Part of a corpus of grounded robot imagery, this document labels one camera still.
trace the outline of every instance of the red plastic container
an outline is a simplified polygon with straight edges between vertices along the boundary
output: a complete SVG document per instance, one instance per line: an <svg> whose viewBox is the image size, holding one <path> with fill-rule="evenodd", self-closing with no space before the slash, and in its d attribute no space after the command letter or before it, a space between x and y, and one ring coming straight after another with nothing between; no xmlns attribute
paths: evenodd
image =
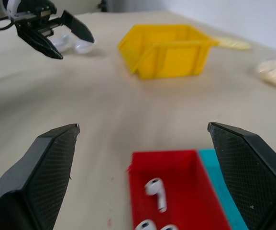
<svg viewBox="0 0 276 230"><path fill-rule="evenodd" d="M135 152L128 174L133 228L151 219L158 230L168 224L179 230L231 230L197 151ZM156 177L165 185L165 213L158 211L157 196L145 194L144 186Z"/></svg>

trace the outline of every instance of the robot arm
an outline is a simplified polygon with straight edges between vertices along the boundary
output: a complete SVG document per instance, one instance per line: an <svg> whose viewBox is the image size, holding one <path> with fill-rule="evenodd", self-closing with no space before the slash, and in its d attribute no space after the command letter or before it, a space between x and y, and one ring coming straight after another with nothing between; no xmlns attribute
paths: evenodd
<svg viewBox="0 0 276 230"><path fill-rule="evenodd" d="M1 0L11 22L16 26L18 36L44 55L63 59L61 53L48 37L53 29L65 25L79 39L94 43L90 30L76 17L64 11L60 18L50 20L57 8L49 0Z"/></svg>

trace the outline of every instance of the yellow bin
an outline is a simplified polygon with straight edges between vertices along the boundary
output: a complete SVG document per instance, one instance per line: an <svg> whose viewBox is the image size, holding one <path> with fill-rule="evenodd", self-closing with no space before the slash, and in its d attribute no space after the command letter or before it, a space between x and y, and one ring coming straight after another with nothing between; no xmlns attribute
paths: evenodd
<svg viewBox="0 0 276 230"><path fill-rule="evenodd" d="M198 75L219 43L190 25L135 25L118 48L141 79Z"/></svg>

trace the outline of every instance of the beige table surface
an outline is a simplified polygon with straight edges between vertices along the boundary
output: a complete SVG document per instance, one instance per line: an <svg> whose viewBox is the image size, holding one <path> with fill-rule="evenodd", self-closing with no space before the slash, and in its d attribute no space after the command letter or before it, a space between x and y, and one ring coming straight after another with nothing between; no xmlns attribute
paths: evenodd
<svg viewBox="0 0 276 230"><path fill-rule="evenodd" d="M56 230L132 229L125 173L132 152L212 148L208 122L248 129L276 150L276 88L254 74L275 51L216 47L201 76L139 81L116 48L134 24L191 23L225 34L168 12L79 19L93 32L96 50L62 61L34 51L15 28L0 32L0 177L41 133L80 124Z"/></svg>

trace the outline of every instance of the white earbud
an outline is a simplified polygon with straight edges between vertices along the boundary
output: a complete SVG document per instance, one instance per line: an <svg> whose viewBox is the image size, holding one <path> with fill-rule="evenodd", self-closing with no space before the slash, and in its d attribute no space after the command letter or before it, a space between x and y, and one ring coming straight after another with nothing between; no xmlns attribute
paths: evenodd
<svg viewBox="0 0 276 230"><path fill-rule="evenodd" d="M142 221L136 228L135 230L157 230L155 223L150 220L146 219Z"/></svg>
<svg viewBox="0 0 276 230"><path fill-rule="evenodd" d="M166 192L163 182L160 178L154 178L150 180L145 186L145 192L149 196L157 195L159 212L166 211Z"/></svg>
<svg viewBox="0 0 276 230"><path fill-rule="evenodd" d="M178 228L175 225L170 224L170 225L166 225L161 230L178 230Z"/></svg>
<svg viewBox="0 0 276 230"><path fill-rule="evenodd" d="M78 39L74 44L74 49L79 54L89 53L93 48L92 42L87 42L84 40Z"/></svg>
<svg viewBox="0 0 276 230"><path fill-rule="evenodd" d="M71 40L72 38L69 34L64 34L61 39L53 38L51 39L51 42L57 48L57 50L62 53L71 48Z"/></svg>

